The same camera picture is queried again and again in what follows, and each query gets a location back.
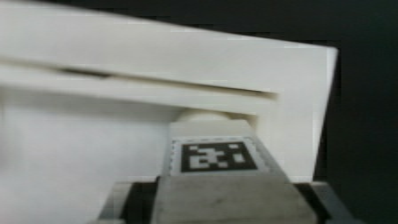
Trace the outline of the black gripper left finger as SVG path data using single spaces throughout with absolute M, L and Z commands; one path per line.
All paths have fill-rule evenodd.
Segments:
M 113 184 L 95 224 L 150 224 L 157 178 Z

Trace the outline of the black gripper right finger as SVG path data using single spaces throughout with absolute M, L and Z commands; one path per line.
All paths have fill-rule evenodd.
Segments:
M 315 224 L 358 224 L 328 183 L 296 183 L 294 187 L 315 213 Z

